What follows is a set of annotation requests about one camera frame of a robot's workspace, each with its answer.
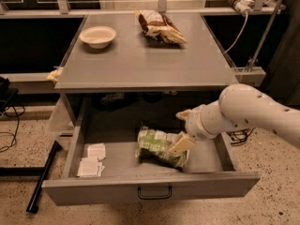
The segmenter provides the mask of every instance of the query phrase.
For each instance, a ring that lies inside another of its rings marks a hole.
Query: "speckled floor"
[[[43,166],[53,144],[47,122],[53,106],[26,107],[18,143],[0,154],[0,166]],[[1,119],[1,131],[14,131],[14,118]],[[9,142],[1,138],[1,145]],[[25,212],[36,181],[0,182],[0,224],[280,224],[300,221],[300,150],[275,135],[255,129],[233,151],[243,172],[257,172],[259,183],[244,198],[184,202],[138,202],[56,206],[42,192],[37,214]],[[60,151],[50,171],[56,179],[65,163]]]

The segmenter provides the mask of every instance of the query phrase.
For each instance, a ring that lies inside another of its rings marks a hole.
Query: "brown snack bag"
[[[147,36],[169,44],[187,43],[181,32],[165,14],[155,10],[135,10],[135,16]]]

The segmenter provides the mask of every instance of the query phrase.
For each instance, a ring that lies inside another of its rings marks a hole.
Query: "green snack bag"
[[[178,134],[142,127],[138,135],[138,158],[156,158],[174,168],[183,169],[188,152],[172,155],[168,152]]]

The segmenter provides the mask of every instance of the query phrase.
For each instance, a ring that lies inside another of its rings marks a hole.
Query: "white robot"
[[[187,134],[196,140],[213,139],[221,132],[263,128],[300,148],[300,112],[245,84],[230,85],[219,100],[176,116],[186,121]]]

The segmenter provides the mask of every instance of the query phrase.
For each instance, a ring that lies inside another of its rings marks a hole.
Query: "desk leg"
[[[57,141],[55,141],[52,146],[51,152],[48,156],[48,159],[46,161],[46,164],[44,166],[44,171],[37,181],[37,186],[27,206],[26,212],[34,213],[34,214],[38,212],[37,202],[41,192],[41,185],[43,181],[47,178],[49,169],[51,168],[56,152],[59,151],[60,149],[61,149],[61,145]]]

